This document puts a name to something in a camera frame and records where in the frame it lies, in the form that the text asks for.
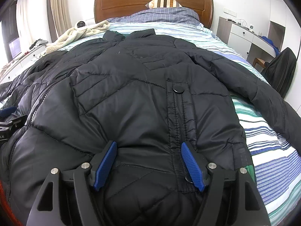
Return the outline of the black puffer jacket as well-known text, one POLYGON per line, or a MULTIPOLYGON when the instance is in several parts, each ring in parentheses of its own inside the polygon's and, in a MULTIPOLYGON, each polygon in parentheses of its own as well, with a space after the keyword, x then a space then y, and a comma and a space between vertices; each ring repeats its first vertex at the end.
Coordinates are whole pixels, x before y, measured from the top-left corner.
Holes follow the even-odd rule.
POLYGON ((245 67, 153 29, 38 60, 1 84, 14 225, 268 225, 231 92, 300 150, 300 117, 245 67))

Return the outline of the white drawer cabinet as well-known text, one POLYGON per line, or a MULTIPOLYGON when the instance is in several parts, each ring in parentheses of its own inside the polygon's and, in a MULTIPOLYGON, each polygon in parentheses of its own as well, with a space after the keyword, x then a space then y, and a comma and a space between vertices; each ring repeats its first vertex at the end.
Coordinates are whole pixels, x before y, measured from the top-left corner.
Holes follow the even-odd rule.
POLYGON ((37 60, 39 60, 45 53, 46 46, 39 45, 32 49, 29 53, 24 55, 21 59, 11 64, 8 69, 1 76, 1 84, 13 81, 27 68, 31 67, 37 60))

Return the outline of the beige fleece garment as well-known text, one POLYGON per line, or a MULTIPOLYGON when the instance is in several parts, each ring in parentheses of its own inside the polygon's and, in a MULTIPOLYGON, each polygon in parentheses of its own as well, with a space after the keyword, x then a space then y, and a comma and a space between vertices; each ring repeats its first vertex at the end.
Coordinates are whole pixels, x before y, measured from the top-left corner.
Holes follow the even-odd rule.
POLYGON ((55 52, 73 42, 80 39, 93 36, 99 33, 107 31, 110 27, 110 23, 107 20, 101 21, 98 24, 84 27, 71 27, 66 30, 59 38, 46 46, 45 54, 55 52))

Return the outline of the beige curtain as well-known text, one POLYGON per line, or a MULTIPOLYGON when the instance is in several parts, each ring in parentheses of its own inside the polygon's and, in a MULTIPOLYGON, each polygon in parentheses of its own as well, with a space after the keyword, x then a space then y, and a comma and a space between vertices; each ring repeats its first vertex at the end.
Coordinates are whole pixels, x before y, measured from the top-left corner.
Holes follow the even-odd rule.
POLYGON ((46 0, 51 42, 72 27, 67 0, 46 0))

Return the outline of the black garment on chair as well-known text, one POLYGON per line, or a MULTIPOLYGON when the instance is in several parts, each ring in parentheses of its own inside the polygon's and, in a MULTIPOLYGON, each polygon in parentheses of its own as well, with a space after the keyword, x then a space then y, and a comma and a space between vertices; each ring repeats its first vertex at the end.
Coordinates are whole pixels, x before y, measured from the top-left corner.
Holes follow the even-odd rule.
POLYGON ((284 49, 271 62, 265 62, 261 75, 267 82, 285 98, 296 69, 297 59, 290 48, 284 49))

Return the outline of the wooden chair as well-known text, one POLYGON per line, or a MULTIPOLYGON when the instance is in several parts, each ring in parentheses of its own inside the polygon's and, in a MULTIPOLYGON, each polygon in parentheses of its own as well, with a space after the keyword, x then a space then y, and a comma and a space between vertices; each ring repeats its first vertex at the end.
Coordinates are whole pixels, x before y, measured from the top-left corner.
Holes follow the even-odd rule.
POLYGON ((265 63, 266 62, 263 59, 255 58, 253 60, 252 66, 254 69, 261 73, 266 68, 265 63))

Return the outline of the brown wooden headboard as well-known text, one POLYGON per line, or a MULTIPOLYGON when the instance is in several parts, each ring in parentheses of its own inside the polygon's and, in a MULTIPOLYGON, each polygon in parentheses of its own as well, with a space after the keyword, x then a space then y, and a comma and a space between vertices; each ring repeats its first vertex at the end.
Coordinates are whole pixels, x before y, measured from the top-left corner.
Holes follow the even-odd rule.
MULTIPOLYGON (((94 0, 94 20, 96 23, 112 17, 123 17, 146 9, 151 0, 94 0)), ((206 28, 213 22, 213 0, 176 0, 183 7, 194 10, 199 21, 206 28)))

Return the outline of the white desk with drawer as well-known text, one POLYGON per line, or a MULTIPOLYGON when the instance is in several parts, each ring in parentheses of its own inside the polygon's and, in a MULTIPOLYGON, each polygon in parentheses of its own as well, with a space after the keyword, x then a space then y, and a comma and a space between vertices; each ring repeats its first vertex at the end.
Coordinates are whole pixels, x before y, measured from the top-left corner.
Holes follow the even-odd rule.
POLYGON ((216 36, 250 64, 255 58, 270 62, 276 57, 274 48, 260 36, 223 17, 219 17, 216 36))

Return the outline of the blue checked duvet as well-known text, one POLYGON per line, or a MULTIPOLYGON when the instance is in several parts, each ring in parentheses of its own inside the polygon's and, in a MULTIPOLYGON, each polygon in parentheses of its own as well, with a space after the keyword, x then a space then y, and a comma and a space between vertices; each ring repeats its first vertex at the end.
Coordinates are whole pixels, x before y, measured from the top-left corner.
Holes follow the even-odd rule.
POLYGON ((192 9, 185 7, 147 9, 129 16, 108 18, 107 21, 136 23, 171 22, 195 26, 201 23, 198 14, 192 9))

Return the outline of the striped brown white pillow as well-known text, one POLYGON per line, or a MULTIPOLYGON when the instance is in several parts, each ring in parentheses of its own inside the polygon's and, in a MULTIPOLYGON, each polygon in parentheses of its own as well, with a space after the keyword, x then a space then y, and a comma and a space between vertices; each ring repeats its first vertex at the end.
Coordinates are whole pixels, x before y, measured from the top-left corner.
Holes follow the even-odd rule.
POLYGON ((182 7, 177 0, 151 0, 145 6, 148 9, 182 7))

